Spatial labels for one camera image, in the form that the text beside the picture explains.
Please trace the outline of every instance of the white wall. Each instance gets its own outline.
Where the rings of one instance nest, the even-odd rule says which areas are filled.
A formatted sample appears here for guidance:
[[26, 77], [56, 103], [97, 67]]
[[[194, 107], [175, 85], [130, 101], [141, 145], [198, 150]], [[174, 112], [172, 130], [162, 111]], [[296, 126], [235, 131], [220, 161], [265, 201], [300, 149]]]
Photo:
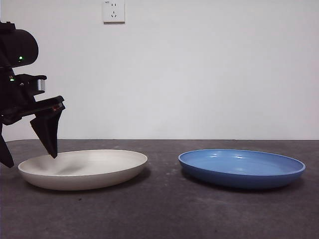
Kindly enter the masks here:
[[[2, 0], [37, 39], [59, 138], [319, 139], [318, 0]], [[24, 119], [6, 140], [36, 138]]]

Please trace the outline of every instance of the white plate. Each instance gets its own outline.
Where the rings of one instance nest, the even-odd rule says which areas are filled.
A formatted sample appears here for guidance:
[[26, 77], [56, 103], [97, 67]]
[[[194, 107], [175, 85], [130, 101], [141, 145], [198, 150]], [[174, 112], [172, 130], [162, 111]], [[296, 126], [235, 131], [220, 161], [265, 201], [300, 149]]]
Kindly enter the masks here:
[[59, 153], [53, 159], [44, 155], [19, 164], [22, 177], [29, 183], [53, 190], [103, 188], [138, 175], [148, 158], [124, 150], [84, 150]]

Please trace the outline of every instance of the plastic plate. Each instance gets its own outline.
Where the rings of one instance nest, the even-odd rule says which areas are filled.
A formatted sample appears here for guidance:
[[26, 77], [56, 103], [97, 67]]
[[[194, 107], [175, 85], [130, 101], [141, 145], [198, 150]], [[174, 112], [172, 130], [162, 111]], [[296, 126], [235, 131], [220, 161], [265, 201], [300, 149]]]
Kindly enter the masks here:
[[204, 149], [179, 157], [186, 173], [227, 187], [268, 189], [290, 184], [306, 166], [286, 156], [236, 149]]
[[137, 176], [147, 157], [124, 150], [85, 150], [28, 159], [19, 164], [29, 183], [53, 190], [87, 190], [112, 186]]

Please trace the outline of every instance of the plate rim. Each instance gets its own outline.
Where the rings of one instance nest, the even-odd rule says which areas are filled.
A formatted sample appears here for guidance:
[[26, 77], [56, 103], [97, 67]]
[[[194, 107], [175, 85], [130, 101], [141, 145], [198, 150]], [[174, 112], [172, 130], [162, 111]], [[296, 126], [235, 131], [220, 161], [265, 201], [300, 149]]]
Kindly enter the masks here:
[[[289, 173], [281, 173], [281, 174], [263, 174], [263, 175], [260, 175], [260, 174], [243, 174], [243, 173], [229, 173], [229, 172], [224, 172], [224, 171], [216, 171], [216, 170], [209, 170], [209, 169], [206, 169], [206, 168], [195, 167], [193, 165], [190, 165], [190, 164], [186, 163], [185, 161], [183, 161], [181, 159], [181, 157], [183, 155], [187, 154], [187, 153], [198, 152], [198, 151], [244, 151], [244, 152], [255, 152], [255, 153], [269, 154], [269, 155], [275, 155], [275, 156], [280, 156], [280, 157], [292, 159], [293, 161], [296, 161], [296, 162], [300, 163], [303, 167], [301, 169], [299, 169], [299, 170], [296, 170], [296, 171], [292, 171], [292, 172], [289, 172]], [[205, 171], [208, 171], [208, 172], [232, 174], [232, 175], [239, 175], [239, 176], [253, 176], [253, 177], [269, 177], [269, 176], [292, 175], [292, 174], [303, 172], [306, 169], [306, 165], [303, 162], [301, 162], [301, 161], [299, 161], [299, 160], [297, 160], [295, 158], [291, 158], [291, 157], [284, 156], [284, 155], [281, 155], [281, 154], [268, 153], [268, 152], [262, 152], [262, 151], [253, 151], [253, 150], [244, 150], [244, 149], [199, 149], [199, 150], [192, 150], [192, 151], [188, 151], [188, 152], [184, 152], [184, 153], [180, 154], [178, 156], [178, 160], [179, 160], [180, 163], [183, 163], [183, 164], [185, 164], [187, 166], [190, 166], [190, 167], [193, 167], [193, 168], [196, 168], [196, 169], [205, 170]]]
[[81, 175], [44, 175], [44, 174], [37, 174], [37, 173], [29, 173], [29, 172], [26, 172], [24, 170], [21, 169], [21, 165], [24, 164], [25, 162], [27, 162], [28, 160], [30, 159], [34, 159], [34, 158], [37, 158], [37, 157], [42, 157], [42, 156], [50, 156], [49, 154], [45, 154], [45, 155], [40, 155], [40, 156], [36, 156], [36, 157], [32, 157], [32, 158], [29, 158], [23, 162], [21, 162], [19, 165], [18, 165], [18, 170], [22, 173], [25, 173], [25, 174], [29, 174], [29, 175], [34, 175], [34, 176], [44, 176], [44, 177], [87, 177], [87, 176], [96, 176], [96, 175], [104, 175], [104, 174], [111, 174], [111, 173], [119, 173], [119, 172], [124, 172], [124, 171], [128, 171], [128, 170], [132, 170], [132, 169], [135, 169], [135, 168], [138, 168], [138, 167], [141, 167], [143, 166], [144, 164], [147, 163], [148, 161], [148, 157], [145, 155], [145, 154], [142, 154], [140, 152], [136, 152], [136, 151], [131, 151], [131, 150], [122, 150], [122, 149], [88, 149], [88, 150], [76, 150], [76, 151], [66, 151], [66, 152], [60, 152], [58, 153], [59, 154], [65, 154], [65, 153], [73, 153], [73, 152], [84, 152], [84, 151], [123, 151], [123, 152], [131, 152], [131, 153], [137, 153], [137, 154], [140, 154], [144, 157], [144, 162], [141, 163], [140, 165], [138, 166], [135, 166], [135, 167], [132, 167], [132, 168], [128, 168], [128, 169], [124, 169], [124, 170], [118, 170], [118, 171], [113, 171], [113, 172], [107, 172], [107, 173], [95, 173], [95, 174], [81, 174]]

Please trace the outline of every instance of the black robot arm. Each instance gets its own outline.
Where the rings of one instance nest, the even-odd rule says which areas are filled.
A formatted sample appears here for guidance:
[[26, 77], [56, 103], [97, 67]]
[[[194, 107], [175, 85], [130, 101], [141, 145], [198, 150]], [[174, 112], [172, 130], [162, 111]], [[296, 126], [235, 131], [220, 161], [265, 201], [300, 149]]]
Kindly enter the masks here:
[[[23, 116], [35, 115], [30, 123], [52, 157], [57, 156], [57, 129], [64, 99], [61, 96], [38, 101], [35, 95], [45, 92], [46, 76], [15, 75], [14, 67], [32, 64], [38, 57], [33, 36], [16, 30], [13, 23], [0, 22], [0, 133], [2, 124], [13, 124]], [[13, 167], [12, 156], [0, 136], [0, 162]]]

